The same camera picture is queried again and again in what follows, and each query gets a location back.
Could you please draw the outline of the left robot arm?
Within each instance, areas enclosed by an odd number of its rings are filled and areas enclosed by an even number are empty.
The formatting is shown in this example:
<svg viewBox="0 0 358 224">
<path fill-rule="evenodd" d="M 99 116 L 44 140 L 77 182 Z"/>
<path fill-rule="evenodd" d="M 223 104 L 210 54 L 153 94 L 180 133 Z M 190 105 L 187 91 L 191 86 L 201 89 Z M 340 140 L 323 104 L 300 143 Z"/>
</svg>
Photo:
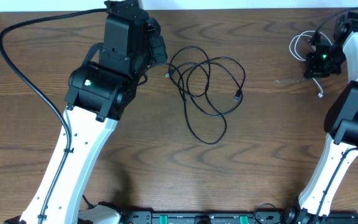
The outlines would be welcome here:
<svg viewBox="0 0 358 224">
<path fill-rule="evenodd" d="M 104 40 L 94 44 L 68 80 L 57 145 L 41 184 L 11 223 L 112 223 L 122 214 L 100 204 L 80 210 L 81 199 L 104 144 L 146 72 L 164 63 L 161 28 L 138 1 L 106 1 Z"/>
</svg>

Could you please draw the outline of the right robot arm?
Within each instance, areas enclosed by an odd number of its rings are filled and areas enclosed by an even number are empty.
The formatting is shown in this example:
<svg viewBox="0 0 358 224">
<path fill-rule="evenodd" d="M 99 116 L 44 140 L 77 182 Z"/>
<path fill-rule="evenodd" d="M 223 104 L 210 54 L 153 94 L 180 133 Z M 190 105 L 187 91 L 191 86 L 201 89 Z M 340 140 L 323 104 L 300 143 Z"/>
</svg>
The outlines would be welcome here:
<svg viewBox="0 0 358 224">
<path fill-rule="evenodd" d="M 339 11 L 335 17 L 332 39 L 319 29 L 304 32 L 313 48 L 304 58 L 304 77 L 317 80 L 339 75 L 346 62 L 348 84 L 326 114 L 323 153 L 283 223 L 358 223 L 356 213 L 330 213 L 334 195 L 358 156 L 358 7 Z"/>
</svg>

